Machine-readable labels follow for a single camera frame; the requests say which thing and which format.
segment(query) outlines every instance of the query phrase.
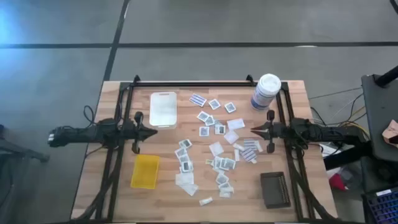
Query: pill bottle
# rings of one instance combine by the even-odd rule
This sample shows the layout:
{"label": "pill bottle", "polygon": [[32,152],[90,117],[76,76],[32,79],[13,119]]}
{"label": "pill bottle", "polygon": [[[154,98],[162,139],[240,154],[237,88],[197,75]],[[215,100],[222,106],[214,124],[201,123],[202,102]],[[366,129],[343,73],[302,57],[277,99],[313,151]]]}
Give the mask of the pill bottle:
{"label": "pill bottle", "polygon": [[281,82],[276,75],[263,75],[251,97],[251,105],[256,110],[268,110],[268,106],[280,90]]}

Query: gray concrete floor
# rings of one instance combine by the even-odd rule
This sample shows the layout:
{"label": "gray concrete floor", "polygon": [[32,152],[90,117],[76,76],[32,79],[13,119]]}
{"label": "gray concrete floor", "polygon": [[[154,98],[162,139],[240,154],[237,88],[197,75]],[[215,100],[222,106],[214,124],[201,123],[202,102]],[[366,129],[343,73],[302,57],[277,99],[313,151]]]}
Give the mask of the gray concrete floor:
{"label": "gray concrete floor", "polygon": [[[111,43],[122,0],[0,0],[0,44]],[[121,42],[398,41],[398,15],[376,0],[133,0]],[[397,65],[398,47],[119,49],[111,80],[241,80],[274,73],[305,80],[308,96],[360,86],[361,75]],[[32,161],[14,223],[68,220],[84,144],[49,148],[56,126],[85,126],[109,49],[0,49],[0,123],[7,138],[51,154]],[[327,122],[361,90],[311,100]],[[363,105],[359,100],[356,108]],[[366,118],[358,121],[366,126]],[[335,194],[339,216],[363,220],[357,195]]]}

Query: wooden tabletop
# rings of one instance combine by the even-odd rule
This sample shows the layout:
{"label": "wooden tabletop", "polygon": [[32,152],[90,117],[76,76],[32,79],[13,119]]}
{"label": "wooden tabletop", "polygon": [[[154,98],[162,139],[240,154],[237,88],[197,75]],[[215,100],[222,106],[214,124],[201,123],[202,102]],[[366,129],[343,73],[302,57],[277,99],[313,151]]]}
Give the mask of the wooden tabletop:
{"label": "wooden tabletop", "polygon": [[[288,81],[295,117],[310,118],[310,104],[303,81]],[[118,97],[120,82],[104,82],[98,103],[96,121],[112,118]],[[236,130],[239,135],[238,144],[243,145],[243,139],[260,140],[263,149],[267,141],[250,132],[250,128],[265,122],[266,111],[256,111],[250,105],[253,87],[180,87],[180,88],[134,88],[130,117],[136,111],[144,113],[144,125],[149,124],[150,95],[161,91],[174,91],[177,94],[177,127],[171,130],[160,130],[140,144],[141,154],[160,157],[156,189],[130,188],[136,155],[131,151],[132,141],[126,142],[124,148],[118,196],[114,212],[114,222],[276,222],[296,221],[289,171],[286,163],[284,143],[276,139],[275,153],[266,151],[258,153],[257,164],[240,160],[235,170],[226,172],[230,184],[234,187],[231,198],[220,198],[217,183],[217,173],[205,164],[206,159],[213,159],[209,145],[219,141],[224,149],[221,157],[234,159],[234,151],[222,135],[215,135],[211,129],[210,137],[199,137],[199,127],[203,122],[196,118],[200,111],[212,114],[223,124],[236,118],[243,118],[245,128]],[[203,108],[194,105],[188,99],[192,93],[199,94],[209,100],[214,98],[224,105],[233,102],[237,108],[228,114],[224,107],[212,110],[208,104]],[[276,100],[271,104],[275,110],[275,121],[279,121]],[[191,140],[193,146],[188,154],[194,163],[195,184],[199,186],[194,196],[189,196],[183,189],[175,185],[175,175],[180,166],[174,150],[183,139]],[[88,151],[96,149],[98,144],[90,144]],[[100,189],[106,151],[93,153],[85,160],[80,184],[75,199],[72,217],[77,217],[91,203]],[[325,166],[319,147],[310,146],[305,152],[305,166],[312,192],[326,210],[336,217],[336,208],[331,194]],[[259,176],[263,172],[282,171],[287,181],[292,206],[289,208],[267,209],[262,199]],[[305,210],[304,196],[300,190],[302,207]],[[213,202],[200,206],[199,200],[213,197]],[[106,198],[104,213],[107,211],[109,197]]]}

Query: yellow box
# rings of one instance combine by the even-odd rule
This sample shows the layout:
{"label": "yellow box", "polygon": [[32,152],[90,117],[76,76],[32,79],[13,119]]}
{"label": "yellow box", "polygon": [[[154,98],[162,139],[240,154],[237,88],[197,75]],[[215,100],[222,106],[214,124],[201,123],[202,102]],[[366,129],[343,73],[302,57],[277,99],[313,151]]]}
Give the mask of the yellow box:
{"label": "yellow box", "polygon": [[159,156],[137,155],[132,172],[132,188],[155,189]]}

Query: white plastic container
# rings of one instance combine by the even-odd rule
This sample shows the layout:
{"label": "white plastic container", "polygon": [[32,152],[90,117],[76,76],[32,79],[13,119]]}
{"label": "white plastic container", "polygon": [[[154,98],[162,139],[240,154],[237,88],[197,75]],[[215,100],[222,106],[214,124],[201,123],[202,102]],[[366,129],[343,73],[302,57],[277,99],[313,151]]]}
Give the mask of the white plastic container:
{"label": "white plastic container", "polygon": [[159,129],[173,129],[177,126],[177,94],[151,94],[149,124]]}
{"label": "white plastic container", "polygon": [[273,74],[263,75],[251,97],[251,105],[256,110],[267,110],[280,90],[280,79]]}

